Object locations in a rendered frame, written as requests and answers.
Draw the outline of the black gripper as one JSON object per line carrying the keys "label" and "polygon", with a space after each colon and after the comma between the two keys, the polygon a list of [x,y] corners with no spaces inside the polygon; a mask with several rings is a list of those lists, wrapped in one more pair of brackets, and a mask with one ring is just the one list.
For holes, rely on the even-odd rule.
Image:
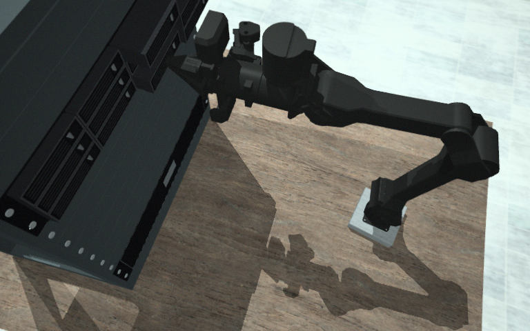
{"label": "black gripper", "polygon": [[166,66],[198,92],[202,99],[206,100],[208,94],[217,95],[218,105],[210,109],[210,118],[218,123],[228,121],[236,99],[244,100],[245,106],[249,108],[253,103],[258,104],[263,75],[260,58],[252,63],[236,59],[229,52],[227,57],[223,56],[229,40],[226,15],[208,10],[195,36],[196,53],[167,57],[165,60]]}

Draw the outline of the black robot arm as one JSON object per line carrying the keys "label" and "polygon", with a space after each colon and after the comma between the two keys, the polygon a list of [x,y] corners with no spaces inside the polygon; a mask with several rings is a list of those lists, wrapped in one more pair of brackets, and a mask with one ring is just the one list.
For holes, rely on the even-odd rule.
{"label": "black robot arm", "polygon": [[372,181],[363,222],[388,232],[390,225],[402,224],[407,201],[455,179],[476,182],[499,173],[498,131],[466,103],[366,88],[318,58],[316,40],[307,39],[303,29],[291,22],[265,29],[262,57],[254,52],[254,43],[260,40],[259,24],[241,21],[233,34],[230,55],[252,63],[262,59],[258,104],[288,111],[288,119],[304,113],[318,126],[365,123],[441,139],[444,146],[437,156],[396,180]]}

